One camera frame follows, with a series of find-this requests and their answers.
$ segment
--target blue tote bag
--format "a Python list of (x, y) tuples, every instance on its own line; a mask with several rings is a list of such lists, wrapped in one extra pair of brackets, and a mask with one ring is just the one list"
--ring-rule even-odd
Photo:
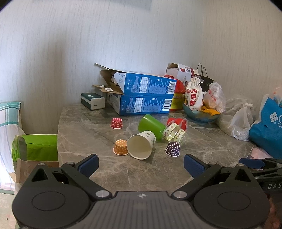
[(282, 159), (282, 108), (264, 96), (259, 118), (251, 126), (250, 140), (275, 159)]

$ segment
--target blue cardboard box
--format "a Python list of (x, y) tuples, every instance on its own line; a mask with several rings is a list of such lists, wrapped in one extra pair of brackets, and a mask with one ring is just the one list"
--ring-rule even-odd
[(100, 71), (101, 76), (113, 91), (100, 90), (106, 93), (123, 95), (144, 95), (144, 96), (166, 96), (173, 97), (176, 80), (164, 76), (144, 74), (138, 72), (120, 71), (106, 68), (96, 64), (106, 70)]
[(105, 69), (100, 74), (107, 86), (94, 86), (107, 94), (108, 103), (119, 115), (169, 113), (175, 79), (96, 65)]
[(107, 93), (107, 101), (119, 115), (169, 113), (169, 96), (136, 96)]

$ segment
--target blue bowl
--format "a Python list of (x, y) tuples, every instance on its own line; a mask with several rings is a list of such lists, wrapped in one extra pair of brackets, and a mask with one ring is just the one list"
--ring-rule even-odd
[(198, 122), (205, 122), (205, 123), (212, 122), (218, 119), (218, 117), (220, 116), (219, 114), (215, 114), (211, 116), (208, 113), (197, 111), (197, 110), (192, 111), (189, 107), (185, 106), (184, 104), (182, 104), (182, 107), (184, 112), (187, 114), (189, 118), (196, 120)]

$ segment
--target plastic bag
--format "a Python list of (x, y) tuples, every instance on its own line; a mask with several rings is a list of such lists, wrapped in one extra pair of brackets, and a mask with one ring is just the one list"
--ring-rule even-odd
[(238, 140), (248, 141), (253, 122), (252, 100), (236, 95), (226, 101), (226, 111), (218, 118), (217, 125), (226, 134)]
[(218, 83), (211, 83), (208, 92), (204, 95), (204, 103), (209, 109), (215, 109), (219, 113), (225, 111), (225, 97)]
[(186, 86), (184, 104), (191, 110), (200, 111), (202, 109), (203, 91), (200, 82), (200, 78), (193, 77)]
[(282, 88), (278, 87), (273, 92), (273, 100), (282, 108)]

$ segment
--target white textured wall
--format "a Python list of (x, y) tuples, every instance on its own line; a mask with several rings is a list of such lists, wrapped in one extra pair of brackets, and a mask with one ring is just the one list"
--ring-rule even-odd
[(269, 0), (206, 1), (201, 62), (226, 95), (253, 99), (282, 86), (282, 12)]
[(282, 85), (282, 12), (269, 0), (13, 0), (0, 12), (0, 102), (23, 102), (26, 133), (57, 132), (62, 107), (102, 83), (95, 62), (164, 74), (199, 60), (227, 95), (260, 104)]
[(26, 133), (56, 133), (62, 107), (101, 81), (95, 62), (155, 74), (195, 66), (202, 2), (13, 0), (0, 12), (0, 102), (23, 102)]

